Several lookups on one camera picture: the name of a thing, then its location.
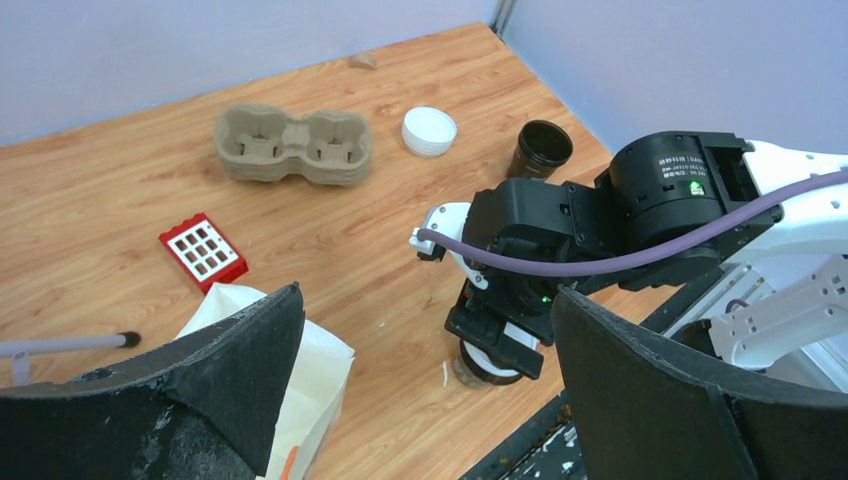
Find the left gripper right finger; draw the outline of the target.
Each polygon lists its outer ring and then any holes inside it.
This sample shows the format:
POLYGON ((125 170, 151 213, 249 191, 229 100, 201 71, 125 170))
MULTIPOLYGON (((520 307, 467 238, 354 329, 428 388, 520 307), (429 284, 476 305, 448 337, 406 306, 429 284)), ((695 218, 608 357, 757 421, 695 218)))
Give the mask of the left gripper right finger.
POLYGON ((843 479, 847 397, 753 373, 562 288, 556 350, 592 479, 843 479))

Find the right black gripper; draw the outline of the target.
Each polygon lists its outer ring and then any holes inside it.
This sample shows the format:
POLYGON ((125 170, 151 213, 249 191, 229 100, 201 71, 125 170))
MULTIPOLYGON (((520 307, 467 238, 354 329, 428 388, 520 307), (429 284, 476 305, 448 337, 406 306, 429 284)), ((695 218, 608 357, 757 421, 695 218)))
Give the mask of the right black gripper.
MULTIPOLYGON (((573 182, 560 186, 509 179, 477 192, 461 241, 487 252, 536 262, 580 262, 608 258, 604 238, 610 194, 573 182)), ((503 334, 512 322, 528 332, 551 330, 550 312, 558 278, 524 276, 466 259, 483 273, 488 287, 466 285, 463 305, 453 306, 444 328, 507 369, 537 380, 544 357, 535 337, 503 334)))

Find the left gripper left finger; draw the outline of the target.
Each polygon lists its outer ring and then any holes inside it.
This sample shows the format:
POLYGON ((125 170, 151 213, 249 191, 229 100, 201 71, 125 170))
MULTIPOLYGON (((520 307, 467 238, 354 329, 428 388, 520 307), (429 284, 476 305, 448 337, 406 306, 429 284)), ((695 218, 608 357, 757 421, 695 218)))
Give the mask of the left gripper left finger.
POLYGON ((1 392, 5 479, 253 479, 305 326, 290 284, 212 325, 65 383, 1 392))

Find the dark brown plastic cup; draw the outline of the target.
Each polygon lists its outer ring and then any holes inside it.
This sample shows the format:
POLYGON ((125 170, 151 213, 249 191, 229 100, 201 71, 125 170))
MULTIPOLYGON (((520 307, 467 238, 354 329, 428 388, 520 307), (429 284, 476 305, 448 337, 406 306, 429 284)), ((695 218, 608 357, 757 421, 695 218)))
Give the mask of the dark brown plastic cup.
POLYGON ((453 361, 457 379, 472 389, 486 389, 514 384, 523 375, 516 370, 496 366, 483 350, 460 340, 453 361))

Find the white plastic cup lid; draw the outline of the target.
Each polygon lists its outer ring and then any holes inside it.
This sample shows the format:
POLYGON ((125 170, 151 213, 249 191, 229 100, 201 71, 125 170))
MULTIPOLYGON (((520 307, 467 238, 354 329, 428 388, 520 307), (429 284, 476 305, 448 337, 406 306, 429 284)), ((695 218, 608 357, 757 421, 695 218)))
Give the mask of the white plastic cup lid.
POLYGON ((465 340, 459 342, 459 359, 472 377, 484 383, 507 385, 522 378, 520 372, 498 364, 487 352, 465 340))

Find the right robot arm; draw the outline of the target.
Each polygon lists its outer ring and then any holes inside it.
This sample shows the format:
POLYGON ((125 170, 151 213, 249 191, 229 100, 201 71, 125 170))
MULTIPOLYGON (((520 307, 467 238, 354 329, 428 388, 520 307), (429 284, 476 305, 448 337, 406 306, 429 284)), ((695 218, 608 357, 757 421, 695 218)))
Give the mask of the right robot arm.
POLYGON ((465 275, 445 327, 484 385, 537 379, 560 287, 591 295, 707 284, 664 324, 761 371, 847 328, 847 159, 731 133, 626 145, 592 186, 514 177, 433 207, 410 237, 465 275))

